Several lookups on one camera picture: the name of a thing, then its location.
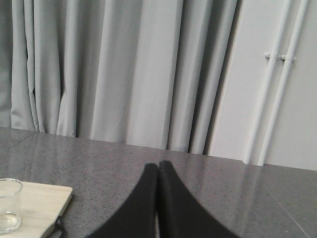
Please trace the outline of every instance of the cutting board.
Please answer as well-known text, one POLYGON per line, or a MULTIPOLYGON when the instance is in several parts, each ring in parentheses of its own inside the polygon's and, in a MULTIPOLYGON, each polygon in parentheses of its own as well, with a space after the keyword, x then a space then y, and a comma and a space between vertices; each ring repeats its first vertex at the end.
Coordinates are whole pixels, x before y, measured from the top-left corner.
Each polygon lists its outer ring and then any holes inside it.
POLYGON ((65 211, 73 189, 41 183, 22 182, 21 226, 1 238, 46 238, 65 211))

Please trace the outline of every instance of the curtain fold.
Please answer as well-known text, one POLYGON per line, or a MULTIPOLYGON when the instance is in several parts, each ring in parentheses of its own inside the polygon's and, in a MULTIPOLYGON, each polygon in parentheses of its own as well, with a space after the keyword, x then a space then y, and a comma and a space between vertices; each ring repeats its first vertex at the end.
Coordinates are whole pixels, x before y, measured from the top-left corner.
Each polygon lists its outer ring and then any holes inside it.
POLYGON ((0 4, 0 125, 203 152, 236 0, 0 4))
POLYGON ((11 1, 0 1, 0 125, 11 126, 12 78, 11 1))

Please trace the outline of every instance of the drinking glass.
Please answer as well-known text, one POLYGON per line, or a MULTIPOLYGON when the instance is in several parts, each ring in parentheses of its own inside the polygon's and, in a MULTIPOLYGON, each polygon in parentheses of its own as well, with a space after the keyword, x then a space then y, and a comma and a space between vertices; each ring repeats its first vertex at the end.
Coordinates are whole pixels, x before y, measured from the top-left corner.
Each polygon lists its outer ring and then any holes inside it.
POLYGON ((0 235, 14 231, 21 224, 22 187, 19 180, 0 179, 0 235))

